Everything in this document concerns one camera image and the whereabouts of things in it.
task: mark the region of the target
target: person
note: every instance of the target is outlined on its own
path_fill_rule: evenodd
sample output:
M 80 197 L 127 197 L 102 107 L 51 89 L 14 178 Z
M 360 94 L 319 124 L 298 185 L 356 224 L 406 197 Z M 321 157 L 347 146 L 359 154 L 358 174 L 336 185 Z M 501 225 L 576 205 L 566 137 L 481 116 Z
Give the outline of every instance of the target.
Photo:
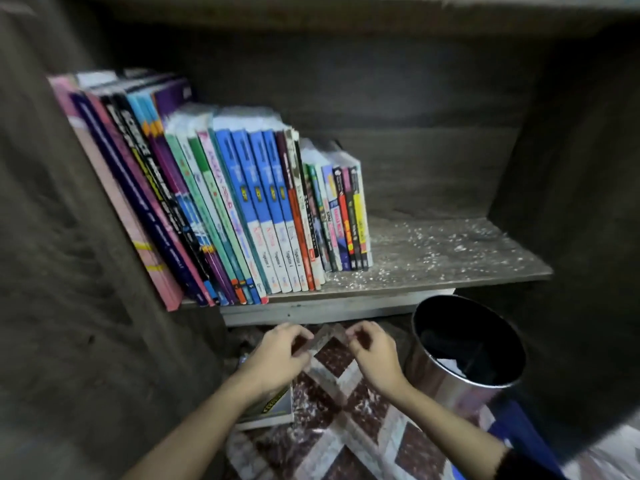
M 293 355 L 293 341 L 313 334 L 283 323 L 224 384 L 124 475 L 124 480 L 197 480 L 242 412 L 290 383 L 311 355 Z M 347 330 L 349 348 L 370 387 L 409 416 L 467 480 L 556 479 L 554 473 L 509 450 L 500 440 L 424 395 L 405 379 L 395 341 L 375 322 Z

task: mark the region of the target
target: small book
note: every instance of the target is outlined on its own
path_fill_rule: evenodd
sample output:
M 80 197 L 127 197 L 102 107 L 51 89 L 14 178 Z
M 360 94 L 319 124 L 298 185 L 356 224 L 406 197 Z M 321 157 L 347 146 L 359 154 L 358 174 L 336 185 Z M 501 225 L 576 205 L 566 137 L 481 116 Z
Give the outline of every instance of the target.
M 271 398 L 250 407 L 236 423 L 236 429 L 268 428 L 293 422 L 293 387 L 284 387 Z

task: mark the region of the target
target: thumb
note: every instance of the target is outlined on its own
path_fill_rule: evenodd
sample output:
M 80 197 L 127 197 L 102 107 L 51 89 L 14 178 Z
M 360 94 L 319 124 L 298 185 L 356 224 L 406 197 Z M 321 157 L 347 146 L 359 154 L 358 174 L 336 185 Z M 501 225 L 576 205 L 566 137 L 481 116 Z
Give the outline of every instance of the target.
M 349 341 L 349 350 L 356 357 L 362 356 L 364 352 L 366 352 L 365 348 L 360 344 L 360 341 L 354 337 Z
M 311 354 L 309 352 L 302 352 L 302 354 L 291 358 L 292 372 L 298 375 L 302 370 L 311 362 Z

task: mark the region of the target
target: shelf board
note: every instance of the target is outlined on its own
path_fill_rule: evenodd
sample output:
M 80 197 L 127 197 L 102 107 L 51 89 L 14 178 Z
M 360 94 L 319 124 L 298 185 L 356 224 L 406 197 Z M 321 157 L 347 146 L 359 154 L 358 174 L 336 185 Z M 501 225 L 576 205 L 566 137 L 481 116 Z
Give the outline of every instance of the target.
M 487 219 L 370 219 L 374 265 L 327 273 L 320 291 L 274 294 L 270 303 L 462 288 L 549 279 L 551 268 Z

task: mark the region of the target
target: person's right hand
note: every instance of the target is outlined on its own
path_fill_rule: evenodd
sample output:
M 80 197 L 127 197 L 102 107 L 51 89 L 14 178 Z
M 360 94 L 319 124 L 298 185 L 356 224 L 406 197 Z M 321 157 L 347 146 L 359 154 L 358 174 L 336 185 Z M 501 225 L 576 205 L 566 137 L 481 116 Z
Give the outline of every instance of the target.
M 400 368 L 396 341 L 380 325 L 367 321 L 349 327 L 347 337 L 349 349 L 373 389 L 387 399 L 401 394 L 409 382 Z

